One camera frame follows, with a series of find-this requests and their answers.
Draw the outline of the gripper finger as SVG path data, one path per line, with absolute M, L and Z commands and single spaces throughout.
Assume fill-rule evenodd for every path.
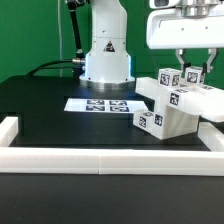
M 185 71 L 188 67 L 191 66 L 191 63 L 188 62 L 187 59 L 185 58 L 185 54 L 186 54 L 185 49 L 176 49 L 175 50 L 175 55 L 180 63 L 182 71 Z
M 207 73 L 210 73 L 213 70 L 213 62 L 217 58 L 219 54 L 219 49 L 218 48 L 209 48 L 208 49 L 208 60 L 203 63 L 203 68 L 202 68 L 202 75 L 205 78 Z

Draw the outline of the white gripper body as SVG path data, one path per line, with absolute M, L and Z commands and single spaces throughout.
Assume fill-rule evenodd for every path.
M 146 41 L 150 49 L 224 48 L 224 4 L 202 18 L 183 17 L 178 8 L 155 10 L 147 20 Z

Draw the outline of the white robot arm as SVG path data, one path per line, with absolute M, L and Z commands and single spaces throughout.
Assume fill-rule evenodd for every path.
M 126 51 L 127 12 L 120 0 L 65 0 L 73 25 L 76 58 L 85 66 L 83 85 L 119 89 L 130 86 L 131 57 Z M 92 46 L 81 47 L 76 9 L 90 4 Z M 146 43 L 151 49 L 173 49 L 185 70 L 187 49 L 207 49 L 210 57 L 202 71 L 208 73 L 220 48 L 224 48 L 224 0 L 149 0 L 152 12 L 147 19 Z

